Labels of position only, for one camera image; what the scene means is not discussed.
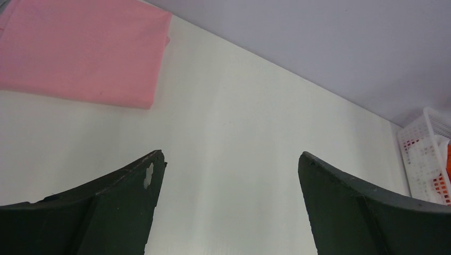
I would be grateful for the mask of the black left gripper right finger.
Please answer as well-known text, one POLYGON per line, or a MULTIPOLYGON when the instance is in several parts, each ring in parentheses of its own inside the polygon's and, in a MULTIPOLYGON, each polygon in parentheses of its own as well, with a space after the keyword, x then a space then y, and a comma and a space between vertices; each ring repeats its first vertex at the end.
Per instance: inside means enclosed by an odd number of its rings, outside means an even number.
POLYGON ((303 152, 300 187, 318 254, 450 254, 450 207, 407 197, 303 152))

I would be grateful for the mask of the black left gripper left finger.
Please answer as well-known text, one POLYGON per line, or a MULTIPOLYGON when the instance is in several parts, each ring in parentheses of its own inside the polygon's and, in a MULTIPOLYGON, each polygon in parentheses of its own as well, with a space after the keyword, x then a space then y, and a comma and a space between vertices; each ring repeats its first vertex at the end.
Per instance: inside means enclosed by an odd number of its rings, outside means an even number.
POLYGON ((165 168, 155 150, 41 201, 1 206, 1 254, 144 254, 165 168))

